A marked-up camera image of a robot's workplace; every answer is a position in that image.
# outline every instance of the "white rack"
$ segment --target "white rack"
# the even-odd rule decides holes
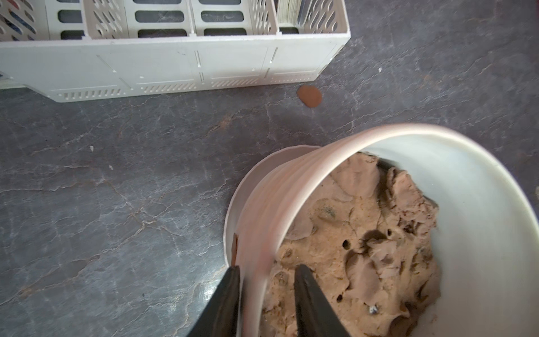
[[[273,0],[0,0],[0,74],[57,102],[304,82],[350,39],[343,0],[280,28]]]

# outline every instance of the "stone countertop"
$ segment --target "stone countertop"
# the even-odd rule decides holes
[[[347,0],[314,83],[58,104],[0,91],[0,336],[185,336],[225,271],[234,189],[283,147],[395,122],[498,157],[538,211],[534,2]]]

